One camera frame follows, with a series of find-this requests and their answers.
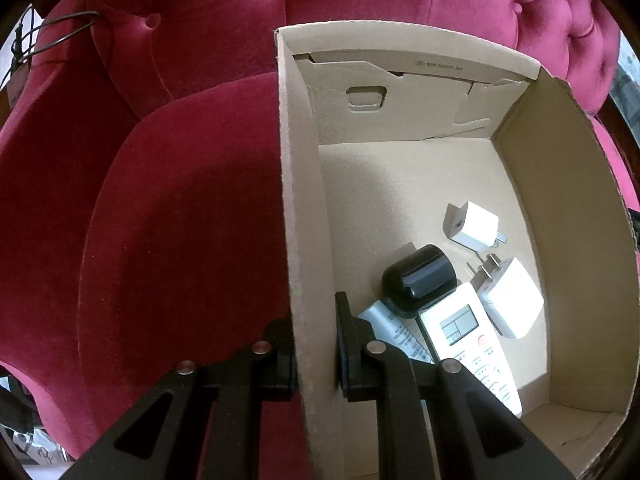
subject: light blue tube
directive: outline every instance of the light blue tube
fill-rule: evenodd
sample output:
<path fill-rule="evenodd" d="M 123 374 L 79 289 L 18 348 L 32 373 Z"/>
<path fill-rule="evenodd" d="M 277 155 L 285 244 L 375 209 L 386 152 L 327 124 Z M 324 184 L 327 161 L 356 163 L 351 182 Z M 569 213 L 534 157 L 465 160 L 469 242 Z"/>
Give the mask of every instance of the light blue tube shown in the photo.
<path fill-rule="evenodd" d="M 358 317 L 371 323 L 376 339 L 398 347 L 411 359 L 433 364 L 429 351 L 382 301 L 376 301 L 363 313 L 358 314 Z"/>

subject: white charger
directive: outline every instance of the white charger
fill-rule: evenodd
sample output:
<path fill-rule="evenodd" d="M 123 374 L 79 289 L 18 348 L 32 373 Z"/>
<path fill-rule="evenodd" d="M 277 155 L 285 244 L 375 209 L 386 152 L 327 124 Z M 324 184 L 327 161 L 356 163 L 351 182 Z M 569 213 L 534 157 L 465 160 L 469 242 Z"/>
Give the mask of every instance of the white charger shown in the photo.
<path fill-rule="evenodd" d="M 498 232 L 498 217 L 473 202 L 458 209 L 447 238 L 478 253 L 507 242 L 507 237 Z"/>
<path fill-rule="evenodd" d="M 503 336 L 520 339 L 531 329 L 545 300 L 519 259 L 499 262 L 495 254 L 489 254 L 489 258 L 495 268 L 489 272 L 481 267 L 487 277 L 478 298 Z"/>

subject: silver rivet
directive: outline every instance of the silver rivet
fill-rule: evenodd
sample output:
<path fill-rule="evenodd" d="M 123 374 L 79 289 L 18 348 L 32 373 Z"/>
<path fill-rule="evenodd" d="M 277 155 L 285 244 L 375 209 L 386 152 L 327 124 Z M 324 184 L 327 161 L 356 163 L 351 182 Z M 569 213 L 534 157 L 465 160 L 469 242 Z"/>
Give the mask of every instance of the silver rivet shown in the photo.
<path fill-rule="evenodd" d="M 367 350 L 372 354 L 382 354 L 386 350 L 386 345 L 382 341 L 374 339 L 367 343 Z"/>
<path fill-rule="evenodd" d="M 251 350 L 254 351 L 254 354 L 264 355 L 271 352 L 271 343 L 268 341 L 256 341 L 254 345 L 251 347 Z"/>
<path fill-rule="evenodd" d="M 444 368 L 444 371 L 450 374 L 457 374 L 462 370 L 462 364 L 457 359 L 444 359 L 442 367 Z"/>
<path fill-rule="evenodd" d="M 186 359 L 185 361 L 180 361 L 176 365 L 175 371 L 178 372 L 178 375 L 193 374 L 194 371 L 196 371 L 196 363 L 194 363 L 189 359 Z"/>

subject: red velvet sofa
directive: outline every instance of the red velvet sofa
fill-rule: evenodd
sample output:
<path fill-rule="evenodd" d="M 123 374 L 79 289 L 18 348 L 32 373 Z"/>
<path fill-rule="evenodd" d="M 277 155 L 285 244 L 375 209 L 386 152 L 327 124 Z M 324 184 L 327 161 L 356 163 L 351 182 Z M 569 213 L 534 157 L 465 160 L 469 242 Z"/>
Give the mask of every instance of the red velvet sofa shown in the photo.
<path fill-rule="evenodd" d="M 591 115 L 619 45 L 598 0 L 55 1 L 41 12 L 101 16 L 33 59 L 0 134 L 0 361 L 74 456 L 178 361 L 225 359 L 287 313 L 275 28 L 459 30 L 539 59 Z M 279 437 L 265 439 L 262 476 L 308 478 L 297 406 L 268 406 L 263 431 Z"/>

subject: open cardboard box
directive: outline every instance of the open cardboard box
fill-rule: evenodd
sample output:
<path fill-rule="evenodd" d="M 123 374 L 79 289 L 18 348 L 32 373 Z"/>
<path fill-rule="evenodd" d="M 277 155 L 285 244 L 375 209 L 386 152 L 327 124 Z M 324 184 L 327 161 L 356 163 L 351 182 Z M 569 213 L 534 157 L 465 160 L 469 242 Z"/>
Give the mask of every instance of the open cardboard box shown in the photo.
<path fill-rule="evenodd" d="M 638 370 L 635 243 L 591 123 L 530 57 L 448 30 L 329 22 L 276 32 L 290 303 L 316 476 L 376 477 L 373 402 L 336 378 L 334 292 L 353 314 L 435 244 L 462 282 L 481 261 L 444 229 L 467 200 L 500 217 L 545 297 L 500 338 L 522 420 L 580 476 L 625 418 Z"/>

